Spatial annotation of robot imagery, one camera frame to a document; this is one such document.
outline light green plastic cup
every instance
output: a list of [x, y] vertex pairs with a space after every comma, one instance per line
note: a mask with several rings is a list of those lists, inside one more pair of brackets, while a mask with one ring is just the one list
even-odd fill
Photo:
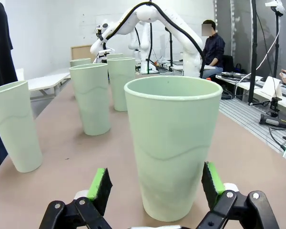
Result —
[[125, 85], [143, 206], [171, 222], [194, 202], [218, 116], [221, 86], [186, 76], [155, 76]]
[[113, 53], [107, 55], [107, 60], [113, 59], [113, 58], [122, 58], [124, 57], [123, 53]]
[[19, 172], [28, 173], [41, 165], [27, 81], [0, 87], [0, 138]]
[[77, 59], [70, 61], [70, 67], [75, 67], [78, 65], [90, 64], [90, 63], [91, 63], [91, 58]]
[[124, 86], [135, 78], [135, 58], [114, 58], [107, 63], [114, 108], [127, 111]]
[[70, 68], [75, 98], [85, 134], [109, 131], [108, 65], [91, 63]]

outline screw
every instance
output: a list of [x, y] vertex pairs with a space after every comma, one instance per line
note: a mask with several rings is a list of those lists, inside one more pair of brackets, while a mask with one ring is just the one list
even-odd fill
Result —
[[253, 194], [253, 198], [254, 198], [254, 199], [258, 199], [258, 198], [259, 198], [259, 194], [258, 194], [258, 193], [254, 193], [254, 194]]
[[232, 193], [232, 192], [228, 192], [228, 193], [227, 193], [227, 197], [228, 197], [228, 198], [232, 198], [232, 197], [233, 197], [233, 193]]

